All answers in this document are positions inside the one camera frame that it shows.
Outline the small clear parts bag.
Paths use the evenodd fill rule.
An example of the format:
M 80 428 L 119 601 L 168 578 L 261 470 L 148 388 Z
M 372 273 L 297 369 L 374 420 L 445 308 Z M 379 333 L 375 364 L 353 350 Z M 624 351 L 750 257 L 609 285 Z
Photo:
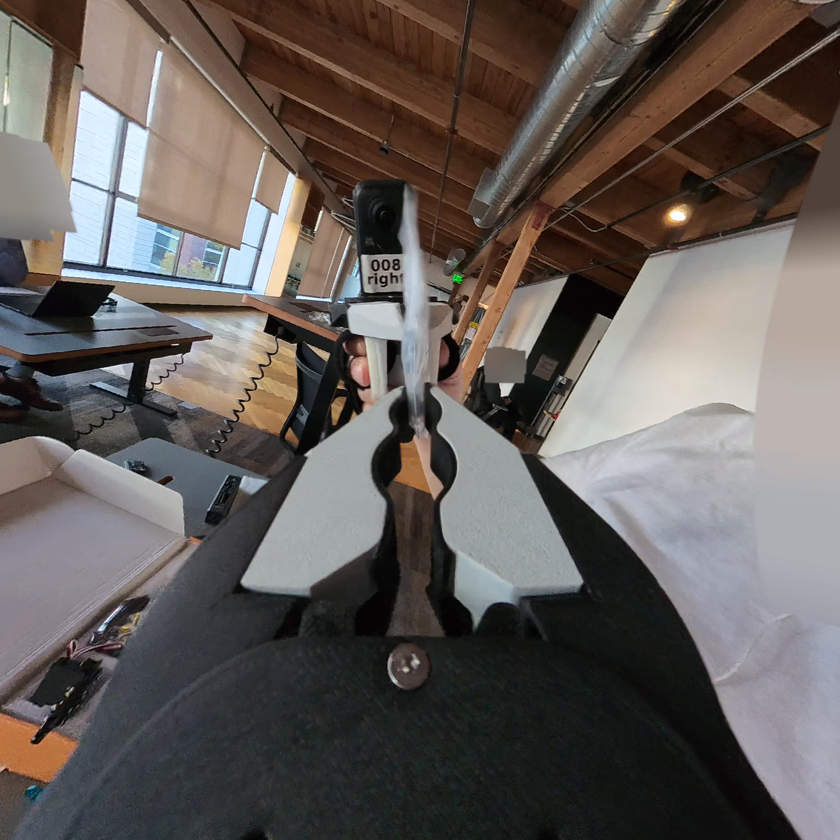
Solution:
M 429 301 L 417 225 L 417 196 L 405 184 L 399 241 L 403 255 L 403 331 L 401 357 L 408 422 L 417 440 L 428 438 L 425 395 L 430 359 Z

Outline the person's white shirt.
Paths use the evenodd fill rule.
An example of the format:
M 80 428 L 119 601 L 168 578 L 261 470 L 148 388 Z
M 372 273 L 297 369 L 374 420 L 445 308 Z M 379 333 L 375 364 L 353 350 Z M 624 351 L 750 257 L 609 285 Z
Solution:
M 839 630 L 764 596 L 753 426 L 708 404 L 543 463 L 653 572 L 800 838 L 839 838 Z

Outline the beige roller window blind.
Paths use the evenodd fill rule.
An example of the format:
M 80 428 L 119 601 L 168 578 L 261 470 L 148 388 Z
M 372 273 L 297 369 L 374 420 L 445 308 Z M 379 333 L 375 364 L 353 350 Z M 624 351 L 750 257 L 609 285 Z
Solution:
M 238 249 L 264 142 L 173 46 L 164 48 L 138 215 Z
M 85 89 L 147 128 L 161 39 L 124 1 L 88 1 L 80 61 Z

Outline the black office desk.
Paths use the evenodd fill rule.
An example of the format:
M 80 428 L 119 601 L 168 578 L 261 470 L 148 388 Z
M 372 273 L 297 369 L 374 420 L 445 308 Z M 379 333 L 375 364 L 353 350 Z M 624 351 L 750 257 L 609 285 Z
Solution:
M 242 302 L 267 315 L 265 333 L 288 343 L 329 351 L 343 332 L 332 324 L 329 306 L 321 301 L 245 294 Z
M 213 335 L 150 307 L 116 297 L 115 311 L 90 318 L 30 318 L 8 308 L 1 313 L 2 355 L 47 376 L 61 376 L 132 363 L 124 391 L 102 382 L 92 386 L 129 405 L 167 417 L 177 412 L 145 396 L 153 359 L 190 353 Z

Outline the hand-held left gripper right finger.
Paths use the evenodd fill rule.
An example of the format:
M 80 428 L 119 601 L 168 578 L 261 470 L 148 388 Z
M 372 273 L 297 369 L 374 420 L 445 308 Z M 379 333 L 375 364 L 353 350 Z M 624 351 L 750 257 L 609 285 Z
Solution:
M 429 385 L 434 503 L 427 597 L 447 636 L 472 634 L 487 610 L 576 595 L 584 580 L 524 456 L 441 388 Z

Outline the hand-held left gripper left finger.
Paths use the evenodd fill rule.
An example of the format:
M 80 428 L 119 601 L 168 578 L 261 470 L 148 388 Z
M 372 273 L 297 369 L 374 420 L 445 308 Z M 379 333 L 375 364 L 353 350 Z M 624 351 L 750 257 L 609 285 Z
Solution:
M 401 577 L 388 488 L 412 431 L 400 386 L 310 450 L 241 586 L 347 607 L 357 634 L 385 635 Z

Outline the wooden support post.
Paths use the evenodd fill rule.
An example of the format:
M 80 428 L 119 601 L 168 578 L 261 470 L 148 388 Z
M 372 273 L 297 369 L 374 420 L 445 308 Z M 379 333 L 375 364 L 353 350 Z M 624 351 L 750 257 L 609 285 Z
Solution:
M 464 389 L 459 398 L 460 401 L 463 401 L 467 394 L 467 390 L 471 385 L 480 362 L 487 351 L 489 342 L 508 306 L 511 294 L 518 284 L 523 268 L 531 255 L 534 245 L 545 228 L 552 210 L 550 205 L 537 201 L 531 206 L 528 212 L 518 240 L 501 274 L 494 296 L 490 300 L 488 310 L 479 324 L 476 335 L 465 357 Z

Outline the black rectangular device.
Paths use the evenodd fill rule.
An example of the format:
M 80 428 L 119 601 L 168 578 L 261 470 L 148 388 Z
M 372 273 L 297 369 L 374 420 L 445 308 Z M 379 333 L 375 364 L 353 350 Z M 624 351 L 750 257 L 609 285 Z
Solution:
M 243 477 L 237 475 L 227 475 L 224 478 L 206 510 L 205 524 L 215 526 L 227 517 L 235 503 L 242 480 Z

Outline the dark laptop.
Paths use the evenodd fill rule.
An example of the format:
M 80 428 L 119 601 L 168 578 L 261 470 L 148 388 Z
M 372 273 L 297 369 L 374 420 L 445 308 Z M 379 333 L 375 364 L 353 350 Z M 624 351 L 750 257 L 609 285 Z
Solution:
M 90 318 L 112 291 L 111 285 L 73 280 L 49 287 L 1 287 L 1 306 L 34 319 Z

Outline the black office chair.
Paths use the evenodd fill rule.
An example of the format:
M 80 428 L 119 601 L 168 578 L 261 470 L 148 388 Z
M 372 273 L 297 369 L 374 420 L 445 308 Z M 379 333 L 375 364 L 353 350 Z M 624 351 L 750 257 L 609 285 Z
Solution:
M 280 430 L 280 442 L 292 455 L 305 455 L 345 426 L 353 407 L 342 387 L 338 351 L 323 359 L 309 344 L 297 342 L 297 396 Z

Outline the black robot claw with servo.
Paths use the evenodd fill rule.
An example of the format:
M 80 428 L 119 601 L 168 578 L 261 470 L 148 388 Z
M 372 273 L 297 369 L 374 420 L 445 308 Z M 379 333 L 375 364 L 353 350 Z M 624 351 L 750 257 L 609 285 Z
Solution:
M 29 698 L 31 703 L 49 708 L 30 739 L 32 744 L 40 744 L 77 713 L 106 675 L 104 659 L 121 655 L 150 601 L 149 595 L 138 595 L 121 602 L 93 628 L 86 642 L 69 641 L 64 655 L 50 665 Z

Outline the person's right hand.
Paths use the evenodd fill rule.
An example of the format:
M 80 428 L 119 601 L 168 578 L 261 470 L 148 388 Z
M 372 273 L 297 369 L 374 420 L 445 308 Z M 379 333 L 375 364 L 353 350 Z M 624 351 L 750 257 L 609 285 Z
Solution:
M 354 334 L 348 336 L 343 342 L 343 352 L 346 386 L 355 412 L 362 413 L 375 402 L 375 399 L 371 399 L 371 374 L 364 337 Z

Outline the silver ventilation duct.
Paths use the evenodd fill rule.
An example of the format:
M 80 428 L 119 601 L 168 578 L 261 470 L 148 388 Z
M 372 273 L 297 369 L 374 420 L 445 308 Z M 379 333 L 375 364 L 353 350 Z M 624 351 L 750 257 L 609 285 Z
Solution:
M 714 2 L 584 2 L 537 95 L 494 169 L 486 169 L 469 214 L 492 228 L 548 174 L 573 137 L 639 60 L 683 36 Z

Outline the white cardboard box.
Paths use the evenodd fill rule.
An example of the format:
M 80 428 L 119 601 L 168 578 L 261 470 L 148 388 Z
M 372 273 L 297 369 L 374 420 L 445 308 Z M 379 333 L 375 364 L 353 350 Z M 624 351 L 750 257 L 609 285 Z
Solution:
M 1 447 L 2 772 L 48 783 L 74 752 L 119 660 L 40 744 L 48 707 L 29 701 L 70 640 L 185 551 L 182 496 L 51 437 Z

